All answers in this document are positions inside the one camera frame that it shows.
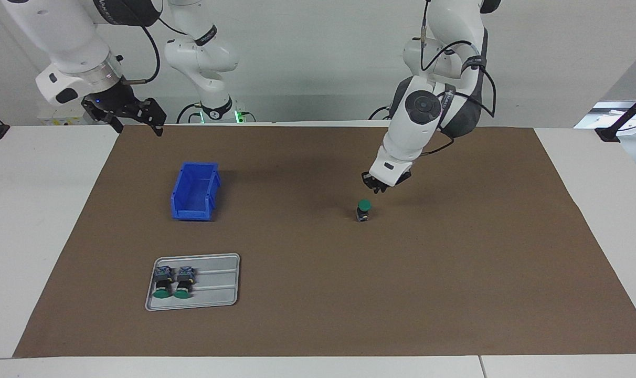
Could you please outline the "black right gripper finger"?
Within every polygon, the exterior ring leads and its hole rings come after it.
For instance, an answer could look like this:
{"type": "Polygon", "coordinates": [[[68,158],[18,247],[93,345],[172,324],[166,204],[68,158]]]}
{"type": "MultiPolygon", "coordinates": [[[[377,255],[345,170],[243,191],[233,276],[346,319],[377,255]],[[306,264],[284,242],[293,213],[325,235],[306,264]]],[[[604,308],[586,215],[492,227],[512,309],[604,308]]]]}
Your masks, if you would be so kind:
{"type": "Polygon", "coordinates": [[[154,98],[135,102],[135,120],[147,124],[157,137],[164,133],[165,111],[154,98]]]}
{"type": "Polygon", "coordinates": [[[86,108],[88,115],[96,122],[104,122],[111,126],[116,133],[121,133],[124,130],[124,124],[115,117],[114,114],[102,111],[98,108],[86,108]]]}

